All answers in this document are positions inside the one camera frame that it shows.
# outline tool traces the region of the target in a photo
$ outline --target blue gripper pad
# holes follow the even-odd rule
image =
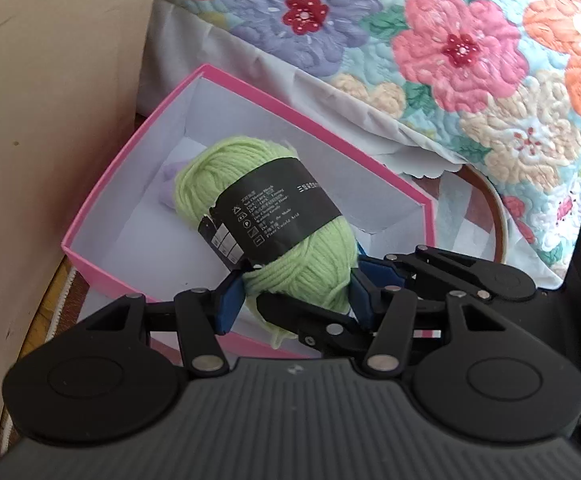
[[[375,314],[371,306],[371,292],[369,282],[358,269],[351,271],[351,282],[348,285],[348,303],[350,303],[357,323],[364,330],[371,330],[375,323]]]
[[[229,276],[218,286],[216,293],[215,333],[224,335],[233,328],[244,300],[244,280],[241,273],[231,272]]]
[[[384,260],[360,256],[357,263],[360,270],[377,288],[384,288],[387,285],[404,286],[406,280],[395,272],[392,264]]]
[[[387,285],[404,286],[406,280],[384,260],[360,255],[358,265],[358,269],[351,271],[348,301],[360,326],[364,330],[375,330],[379,291]]]

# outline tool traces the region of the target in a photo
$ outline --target yarn label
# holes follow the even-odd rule
[[[229,269],[266,265],[341,213],[297,158],[245,174],[218,197],[199,232]]]

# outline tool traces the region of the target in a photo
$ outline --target pink box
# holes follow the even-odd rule
[[[290,143],[370,256],[435,244],[428,195],[284,103],[206,64],[130,138],[62,241],[95,290],[110,298],[142,292],[152,301],[168,301],[181,290],[221,282],[228,271],[202,237],[158,200],[158,190],[163,167],[238,134]],[[307,354],[296,341],[273,351],[245,308],[234,331],[219,339],[238,355]]]

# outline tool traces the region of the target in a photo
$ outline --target ribbed gray surface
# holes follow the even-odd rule
[[[196,381],[144,433],[93,449],[25,440],[0,480],[580,480],[562,440],[520,449],[456,440],[423,419],[396,383],[345,360],[242,359]]]

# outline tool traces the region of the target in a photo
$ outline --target metal pin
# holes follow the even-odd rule
[[[344,327],[339,323],[331,323],[327,326],[327,332],[330,335],[340,335],[344,331]]]
[[[378,372],[392,372],[399,366],[399,361],[396,357],[387,354],[371,355],[366,360],[369,368],[377,370]]]
[[[200,372],[216,372],[224,365],[224,359],[216,355],[204,354],[198,355],[190,364]]]

